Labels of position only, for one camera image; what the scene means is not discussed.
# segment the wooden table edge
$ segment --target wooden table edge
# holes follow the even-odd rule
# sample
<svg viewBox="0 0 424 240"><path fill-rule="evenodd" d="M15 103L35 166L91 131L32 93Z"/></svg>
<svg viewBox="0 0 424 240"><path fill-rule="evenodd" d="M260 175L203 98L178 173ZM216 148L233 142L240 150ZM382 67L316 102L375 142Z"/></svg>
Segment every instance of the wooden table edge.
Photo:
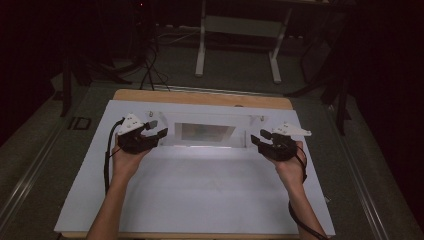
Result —
<svg viewBox="0 0 424 240"><path fill-rule="evenodd" d="M61 232L66 238L86 238L87 232ZM119 233L119 238L136 239L298 239L298 234L231 233Z"/></svg>
<svg viewBox="0 0 424 240"><path fill-rule="evenodd" d="M248 96L222 93L119 89L115 92L113 100L293 110L291 101L283 97Z"/></svg>

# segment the floor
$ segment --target floor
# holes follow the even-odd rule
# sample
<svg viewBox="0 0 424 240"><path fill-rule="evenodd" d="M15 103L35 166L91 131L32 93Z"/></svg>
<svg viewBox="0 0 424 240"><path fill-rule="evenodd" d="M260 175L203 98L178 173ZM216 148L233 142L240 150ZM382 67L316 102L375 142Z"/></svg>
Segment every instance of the floor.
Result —
<svg viewBox="0 0 424 240"><path fill-rule="evenodd" d="M159 33L159 51L149 51L155 90L284 97L307 85L300 67L301 39L284 41L278 57L283 83L275 85L263 47L241 46L237 41L222 45L217 40L222 36L216 35L207 39L204 75L195 77L197 30L174 31ZM140 88L145 74L146 68L123 74L133 84L121 85L92 72L90 87L74 82L73 105L67 116L59 117L61 101L51 98L1 147L1 239L58 237L53 228L60 208L104 107L117 89ZM61 75L52 79L59 89L60 82ZM146 81L143 89L152 86ZM307 141L336 228L333 239L424 239L355 99L349 96L346 135L341 136L334 124L337 104L322 104L322 91L290 100L301 124L314 132ZM74 117L91 119L91 126L72 128Z"/></svg>

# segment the wire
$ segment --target wire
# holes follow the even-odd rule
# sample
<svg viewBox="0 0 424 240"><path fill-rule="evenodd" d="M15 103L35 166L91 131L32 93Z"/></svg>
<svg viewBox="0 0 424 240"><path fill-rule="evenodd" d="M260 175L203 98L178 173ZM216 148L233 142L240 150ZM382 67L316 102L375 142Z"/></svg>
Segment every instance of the wire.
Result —
<svg viewBox="0 0 424 240"><path fill-rule="evenodd" d="M188 38L188 37L190 37L190 36L193 36L193 35L195 35L195 34L197 34L197 33L200 33L200 31L195 31L195 32L189 33L189 34L187 34L187 35L185 35L185 36L182 36L182 37L180 37L180 38L177 38L177 39L175 39L175 40L172 40L172 41L170 41L170 42L166 42L166 43L159 43L159 44L160 44L160 45L170 45L170 44L172 44L172 43L175 43L175 42L178 42L178 41L180 41L180 40L183 40L184 38Z"/></svg>
<svg viewBox="0 0 424 240"><path fill-rule="evenodd" d="M177 28L176 31L172 32L172 33L162 33L160 35L157 36L157 38L161 38L164 36L180 36L180 35L185 35L186 33L182 33L182 29L181 28Z"/></svg>
<svg viewBox="0 0 424 240"><path fill-rule="evenodd" d="M109 141L107 144L107 149L105 152L105 164L103 166L103 177L104 177L104 182L105 182L105 193L107 193L107 191L109 190L109 159L111 156L113 156L115 153L117 153L121 148L119 148L117 151L115 151L112 155L110 154L110 147L112 145L112 136L113 133L115 132L115 128L119 125L121 125L124 122L125 118L122 118L121 120L117 121L115 123L115 125L113 125L112 129L110 130L109 133Z"/></svg>
<svg viewBox="0 0 424 240"><path fill-rule="evenodd" d="M152 64L152 68L153 68L153 71L156 73L156 76L158 76L158 78L159 78L160 82L161 82L163 85L165 85L165 87L166 87L166 88L168 89L168 91L170 92L170 91L171 91L171 89L170 89L170 88L169 88L169 86L166 84L166 82L168 82L168 80L169 80L168 75L166 75L166 74L164 74L164 73L159 72L153 64ZM166 77L166 80L163 80L163 79L162 79L162 77L160 76L160 74L162 74L164 77Z"/></svg>
<svg viewBox="0 0 424 240"><path fill-rule="evenodd" d="M146 59L145 63L146 63L146 66L147 66L147 72L144 74L143 79L141 80L141 84L140 84L140 88L139 89L140 90L143 90L144 81L146 80L146 77L149 76L150 84L152 86L152 90L154 91L155 90L155 87L153 86L152 75L151 75L150 70L153 67L153 64L156 62L156 57L157 56L156 56L156 51L151 46L148 46L148 48L151 49L151 50L153 50L153 54L154 54L153 55L153 61L149 65L148 64L148 60Z"/></svg>
<svg viewBox="0 0 424 240"><path fill-rule="evenodd" d="M300 219L296 216L296 213L294 212L294 209L291 206L291 203L289 201L289 213L290 216L293 218L293 220L303 229L305 229L308 233L312 234L315 238L319 240L328 240L327 237L321 235L320 233L316 232L312 228L308 227L306 224L304 224Z"/></svg>

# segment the table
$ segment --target table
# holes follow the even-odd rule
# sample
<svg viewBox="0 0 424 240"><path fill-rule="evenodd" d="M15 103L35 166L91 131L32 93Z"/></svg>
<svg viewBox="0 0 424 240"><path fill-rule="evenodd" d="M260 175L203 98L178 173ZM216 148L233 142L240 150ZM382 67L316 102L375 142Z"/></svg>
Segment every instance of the table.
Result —
<svg viewBox="0 0 424 240"><path fill-rule="evenodd" d="M202 1L202 12L200 21L200 45L199 52L197 55L196 71L197 77L203 76L203 68L205 61L205 34L206 31L210 32L221 32L231 34L242 34L251 36L271 37L276 39L275 46L272 51L269 52L269 61L272 70L272 76L274 83L281 83L280 71L278 68L277 56L280 51L281 43L283 42L284 35L287 29L287 25L290 20L290 16L294 5L316 5L324 6L330 5L328 0L315 1L315 0L279 0L275 2L281 2L289 4L284 18L281 22L275 21L263 21L263 20L252 20L242 19L233 17L222 17L208 15L206 12L206 0Z"/></svg>
<svg viewBox="0 0 424 240"><path fill-rule="evenodd" d="M131 104L132 106L140 106L140 103L138 101L142 101L144 103L148 103L149 106L153 106L155 108L162 107L163 109L167 108L166 105L170 105L173 109L173 111L182 111L181 107L185 107L184 104L190 104L193 109L197 109L197 111L202 111L201 109L208 108L208 112L216 112L217 110L219 112L223 111L222 113L231 114L232 112L238 112L238 114L241 114L243 111L251 111L253 108L250 107L256 107L257 110L260 110L262 108L269 108L271 112L281 112L281 109L284 109L283 111L288 111L289 115L295 116L295 112L292 111L292 105L288 99L284 98L270 98L270 97L258 97L258 96L238 96L238 95L221 95L221 94L204 94L204 93L182 93L182 92L151 92L151 91L137 91L137 90L119 90L116 92L114 100L109 103L105 115L102 118L101 123L99 124L99 127L97 129L96 135L93 138L93 142L90 146L89 152L87 153L86 159L84 160L84 163L81 167L80 173L78 174L76 181L74 182L74 185L70 191L70 194L68 195L68 198L65 202L64 208L62 209L61 216L59 217L58 224L56 225L55 231L61 232L65 237L72 237L72 238L83 238L85 237L86 231L88 231L88 228L91 223L91 218L94 218L95 214L97 213L97 209L99 208L104 193L102 193L103 188L101 187L103 184L101 182L102 178L101 176L96 176L96 171L101 163L98 161L98 156L94 157L94 155L102 155L104 154L103 151L103 140L104 136L100 136L101 130L104 128L104 121L108 118L108 114L111 114L111 111L108 111L108 108L113 104ZM261 216L262 210L260 207L252 207L252 208L245 208L245 205L254 206L255 203L260 203L259 206L268 206L269 204L263 204L264 200L270 200L269 194L273 195L276 192L276 189L279 193L282 194L281 198L287 198L287 196L284 196L284 193L281 190L282 184L279 182L278 177L268 179L265 176L269 176L270 173L272 175L275 174L275 170L270 165L268 167L264 167L262 161L257 161L257 156L254 156L254 152L245 152L242 156L243 161L246 160L246 162L242 162L243 164L240 165L240 159L236 158L229 158L231 161L226 161L224 159L221 159L222 156L229 156L228 154L232 154L234 150L232 149L223 149L223 150L216 150L213 149L210 151L212 154L215 154L217 157L213 161L209 161L210 159L205 159L205 154L202 152L194 152L194 149L190 149L189 152L187 149L181 150L178 152L178 154L175 154L173 152L175 149L169 148L163 148L161 151L163 151L163 154L168 154L172 156L172 161L166 162L166 159L155 157L155 152L152 151L149 153L149 156L153 159L146 158L143 160L143 163L145 163L145 166L141 168L140 174L135 176L136 181L133 181L132 185L130 183L129 185L129 193L130 195L127 195L126 203L124 204L124 210L123 210L123 218L121 218L121 226L123 228L127 229L139 229L140 227L143 228L149 228L149 229L157 229L157 224L155 225L155 216L158 214L164 214L162 211L163 208L166 208L167 211L169 211L169 206L167 205L156 205L155 201L167 201L169 198L172 199L172 202L169 202L169 205L173 205L177 209L176 213L177 216L167 216L167 218L160 219L159 223L160 225L167 225L167 221L169 222L169 226L166 226L168 228L167 231L161 232L161 231L127 231L123 230L121 232L122 237L131 237L131 238L256 238L256 239L270 239L270 238L286 238L286 237L295 237L296 234L294 232L297 232L297 227L291 220L290 216L288 214L280 214L279 217L275 216L275 224L279 224L281 221L284 221L287 223L284 226L281 226L282 228L291 229L290 234L278 234L275 232L267 233L267 232L258 232L258 233L250 233L249 229L255 228L255 226L243 226L241 223L250 223L251 221L254 221L249 218L243 218L245 216L244 211L248 211L251 214L253 213L260 213L260 215L252 215L255 216L255 219L261 220L262 218L268 219L270 216ZM185 162L187 162L191 155L198 156L194 161L192 161L188 165L184 165ZM191 171L192 166L195 165L196 171ZM143 169L150 169L150 171L143 172ZM190 181L187 179L184 179L180 182L179 179L175 178L175 175L173 175L174 172L182 171L184 175L193 175L190 176ZM266 184L264 185L263 182L261 183L258 181L257 178L255 178L252 174L256 174L256 172L263 171L261 176L261 179L265 179ZM206 180L209 179L211 175L217 175L212 176L214 178L214 184L212 185L202 185L202 183L205 183ZM310 160L310 163L308 165L308 181L305 183L305 188L310 189L312 194L311 203L315 207L318 207L317 215L318 216L325 216L325 218L329 219L329 213L326 207L322 207L325 205L325 201L322 195L319 182L317 181L317 176L315 174L315 170L313 167L313 163ZM194 184L196 186L195 191L193 189L187 189L186 184L191 185ZM85 190L75 190L75 185L79 185L80 188L84 188ZM259 191L250 191L249 186L256 186L256 189L259 189ZM217 188L218 192L213 190L210 191L211 188ZM139 189L144 189L141 196L138 196L138 193L136 193ZM226 200L229 200L229 204L227 206L227 202L223 203L220 202L221 199L221 193L224 192L223 195L228 195L229 198L226 198ZM158 196L161 196L160 198L152 197L155 194ZM193 196L195 201L190 200L190 196ZM77 198L77 201L74 202L74 205L70 204L69 202L72 202L72 199L70 198ZM184 201L178 201L180 198L183 198L184 201L189 201L188 203L185 203ZM212 212L209 212L208 209L204 209L204 205L202 205L203 201L209 201L210 199L215 199L216 201L212 201L210 205L208 205L207 208L211 208ZM279 206L276 206L276 204L271 204L272 206L277 207L277 212L286 211L286 204L281 203L278 204ZM241 219L238 219L237 221L234 221L233 217L237 216L237 214L229 214L229 211L220 211L221 209L227 209L228 207L231 208L237 208L239 211L237 212L237 209L234 211L240 214ZM141 213L144 215L151 215L152 217L147 217L149 221L141 221L143 222L143 226L140 226L141 224L138 219L140 216L137 214L140 214L138 209L141 208ZM200 213L207 212L210 215L208 215L207 218L200 217L202 221L205 221L205 223L202 223L201 221L196 221L192 224L197 224L197 227L194 232L179 232L178 228L180 227L187 227L183 223L184 218L199 218L199 214L197 214L200 211ZM274 215L276 211L271 211L270 214ZM75 215L81 214L81 218L75 217ZM74 221L77 221L77 223L73 223L74 225L80 225L79 228L72 228L67 223L69 219L74 219ZM172 218L181 218L180 221L171 221L169 219ZM239 227L243 228L244 230L242 232L235 232L232 231L234 229L230 230L222 230L226 229L228 224L221 224L220 222L215 222L214 224L217 225L217 228L220 229L220 232L213 232L208 230L209 225L208 223L209 219L220 219L225 223L225 221L229 222L236 222L235 225L240 225ZM331 235L334 235L334 229L332 228L331 220L324 222L324 229L326 229Z"/></svg>

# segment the white board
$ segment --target white board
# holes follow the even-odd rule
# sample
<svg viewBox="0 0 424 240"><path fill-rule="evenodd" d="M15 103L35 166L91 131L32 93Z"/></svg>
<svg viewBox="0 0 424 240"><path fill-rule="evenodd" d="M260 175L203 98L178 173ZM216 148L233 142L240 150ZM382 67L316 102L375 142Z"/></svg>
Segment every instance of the white board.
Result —
<svg viewBox="0 0 424 240"><path fill-rule="evenodd" d="M282 122L301 127L294 110L203 106L111 100L55 226L57 232L87 232L104 199L103 164L109 133L129 112L150 121L147 112L265 116L261 128ZM159 131L158 125L153 131ZM259 137L259 129L253 134ZM328 235L331 217L303 137L308 157L306 193ZM142 161L131 179L123 207L121 232L297 234L288 213L288 196L275 168L245 148L160 145Z"/></svg>

